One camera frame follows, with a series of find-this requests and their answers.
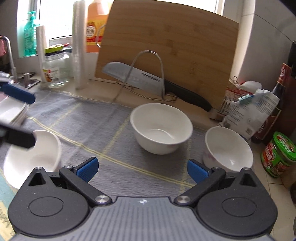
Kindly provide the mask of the white paper seasoning bag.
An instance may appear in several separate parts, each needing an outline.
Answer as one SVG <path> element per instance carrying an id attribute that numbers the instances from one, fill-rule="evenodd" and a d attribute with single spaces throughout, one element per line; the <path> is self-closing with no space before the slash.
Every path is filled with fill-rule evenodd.
<path id="1" fill-rule="evenodd" d="M 257 89 L 230 104 L 220 126 L 229 128 L 249 140 L 274 111 L 280 99 L 271 91 Z"/>

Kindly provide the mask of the steel kitchen faucet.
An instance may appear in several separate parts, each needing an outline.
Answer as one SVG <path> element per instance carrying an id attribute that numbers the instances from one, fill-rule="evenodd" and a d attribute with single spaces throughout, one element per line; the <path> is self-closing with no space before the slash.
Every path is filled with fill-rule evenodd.
<path id="1" fill-rule="evenodd" d="M 1 75 L 9 75 L 12 83 L 15 83 L 17 80 L 11 43 L 6 36 L 1 36 Z"/>

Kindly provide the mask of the clear plastic wrap roll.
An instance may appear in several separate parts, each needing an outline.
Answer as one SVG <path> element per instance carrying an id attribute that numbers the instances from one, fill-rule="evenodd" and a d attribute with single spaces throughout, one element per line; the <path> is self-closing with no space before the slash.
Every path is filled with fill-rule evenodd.
<path id="1" fill-rule="evenodd" d="M 86 67 L 86 2 L 75 1 L 72 20 L 72 68 L 76 89 L 87 85 Z"/>

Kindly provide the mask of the white bowl with floral print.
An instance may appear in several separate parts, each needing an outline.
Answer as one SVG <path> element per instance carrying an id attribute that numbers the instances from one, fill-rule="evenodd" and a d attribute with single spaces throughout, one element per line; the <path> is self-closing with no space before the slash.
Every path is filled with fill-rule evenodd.
<path id="1" fill-rule="evenodd" d="M 129 120 L 138 144 L 156 155 L 176 151 L 193 133 L 193 124 L 187 115 L 167 104 L 140 105 L 131 112 Z"/>

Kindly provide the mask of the plain white bowl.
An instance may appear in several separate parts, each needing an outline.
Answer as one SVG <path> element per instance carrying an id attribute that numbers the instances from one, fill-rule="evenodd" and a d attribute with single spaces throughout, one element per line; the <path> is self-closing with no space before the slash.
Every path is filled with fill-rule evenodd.
<path id="1" fill-rule="evenodd" d="M 38 130 L 33 132 L 36 144 L 30 149 L 10 146 L 4 160 L 4 177 L 7 182 L 19 189 L 31 171 L 43 167 L 47 172 L 61 167 L 62 144 L 52 132 Z"/>

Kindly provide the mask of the green lidded sauce tub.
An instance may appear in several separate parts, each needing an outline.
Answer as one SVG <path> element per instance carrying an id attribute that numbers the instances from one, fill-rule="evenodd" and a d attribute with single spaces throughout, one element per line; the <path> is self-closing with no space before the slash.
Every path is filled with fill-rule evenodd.
<path id="1" fill-rule="evenodd" d="M 295 144 L 283 133 L 275 132 L 260 158 L 267 174 L 278 178 L 295 165 Z"/>

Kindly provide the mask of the white plate stack lower plates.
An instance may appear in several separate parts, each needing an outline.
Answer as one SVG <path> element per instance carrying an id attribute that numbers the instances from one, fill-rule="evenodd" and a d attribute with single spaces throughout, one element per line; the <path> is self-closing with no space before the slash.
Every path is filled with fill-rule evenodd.
<path id="1" fill-rule="evenodd" d="M 27 116 L 27 112 L 29 110 L 30 105 L 29 104 L 25 104 L 23 110 L 20 112 L 20 114 L 10 122 L 11 125 L 13 126 L 21 126 L 22 123 L 25 120 L 25 117 Z"/>

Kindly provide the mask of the teal cloth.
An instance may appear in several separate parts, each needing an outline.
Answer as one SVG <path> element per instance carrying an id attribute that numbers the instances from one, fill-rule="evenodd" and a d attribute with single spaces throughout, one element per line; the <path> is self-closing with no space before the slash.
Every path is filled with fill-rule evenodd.
<path id="1" fill-rule="evenodd" d="M 15 232 L 8 218 L 8 207 L 17 193 L 17 189 L 7 182 L 2 169 L 0 182 L 0 240 L 10 240 L 15 235 Z"/>

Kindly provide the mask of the white plate with fruit print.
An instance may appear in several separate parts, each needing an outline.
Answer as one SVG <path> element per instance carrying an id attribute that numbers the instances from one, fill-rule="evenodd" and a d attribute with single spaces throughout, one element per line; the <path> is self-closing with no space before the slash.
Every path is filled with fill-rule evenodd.
<path id="1" fill-rule="evenodd" d="M 24 110 L 26 103 L 6 97 L 0 102 L 0 119 L 4 123 L 12 123 Z"/>

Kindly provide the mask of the white salt bag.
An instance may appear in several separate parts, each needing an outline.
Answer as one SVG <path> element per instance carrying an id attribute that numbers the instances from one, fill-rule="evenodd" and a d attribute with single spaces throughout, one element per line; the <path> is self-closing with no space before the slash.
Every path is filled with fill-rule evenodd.
<path id="1" fill-rule="evenodd" d="M 226 116 L 229 112 L 231 102 L 238 101 L 244 95 L 254 94 L 257 89 L 262 89 L 262 85 L 256 81 L 246 81 L 239 84 L 237 80 L 229 80 L 222 105 L 218 109 L 218 114 Z"/>

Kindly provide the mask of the glass jar with green lid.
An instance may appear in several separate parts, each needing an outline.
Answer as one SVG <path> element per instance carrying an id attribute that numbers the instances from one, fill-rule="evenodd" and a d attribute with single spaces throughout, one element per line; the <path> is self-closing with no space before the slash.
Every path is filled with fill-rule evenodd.
<path id="1" fill-rule="evenodd" d="M 45 49 L 42 70 L 49 88 L 60 88 L 68 83 L 70 57 L 63 44 L 52 45 Z"/>

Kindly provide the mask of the stainless steel sink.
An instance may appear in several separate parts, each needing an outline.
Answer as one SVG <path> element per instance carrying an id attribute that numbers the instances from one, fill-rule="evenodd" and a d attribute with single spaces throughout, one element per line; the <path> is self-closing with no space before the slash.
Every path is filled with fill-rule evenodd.
<path id="1" fill-rule="evenodd" d="M 23 75 L 17 77 L 15 84 L 24 89 L 31 89 L 35 85 L 41 83 L 41 80 L 39 78 L 35 78 L 35 75 L 35 72 L 24 73 Z"/>

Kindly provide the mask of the dark soy sauce bottle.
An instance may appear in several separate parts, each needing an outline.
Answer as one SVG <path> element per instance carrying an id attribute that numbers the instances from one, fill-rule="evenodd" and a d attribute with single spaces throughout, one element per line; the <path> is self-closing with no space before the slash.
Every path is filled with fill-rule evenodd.
<path id="1" fill-rule="evenodd" d="M 282 105 L 283 105 L 283 97 L 285 94 L 285 89 L 288 85 L 288 80 L 292 72 L 292 67 L 295 63 L 295 41 L 292 42 L 290 52 L 288 54 L 287 63 L 283 63 L 281 66 L 281 71 L 276 82 L 275 87 L 272 90 L 272 93 L 277 96 L 280 100 L 273 110 L 273 112 L 269 115 L 266 121 L 262 124 L 259 130 L 252 136 L 251 141 L 255 144 L 259 144 L 263 141 L 263 139 L 267 136 L 271 128 L 273 127 L 275 121 L 280 115 Z"/>

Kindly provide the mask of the orange cooking oil bottle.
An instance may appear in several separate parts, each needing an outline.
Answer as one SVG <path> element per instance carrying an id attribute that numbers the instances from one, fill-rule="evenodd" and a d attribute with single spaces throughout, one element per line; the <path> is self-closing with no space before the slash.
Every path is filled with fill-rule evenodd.
<path id="1" fill-rule="evenodd" d="M 88 6 L 86 52 L 98 53 L 113 1 L 92 1 Z"/>

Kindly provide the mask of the green dish soap bottle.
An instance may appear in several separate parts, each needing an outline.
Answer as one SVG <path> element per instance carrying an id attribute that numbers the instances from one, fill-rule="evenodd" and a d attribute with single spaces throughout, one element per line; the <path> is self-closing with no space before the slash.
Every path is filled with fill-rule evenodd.
<path id="1" fill-rule="evenodd" d="M 36 37 L 36 27 L 39 26 L 39 23 L 36 19 L 36 12 L 28 12 L 28 21 L 24 26 L 24 51 L 25 56 L 36 55 L 37 47 L 37 37 Z"/>

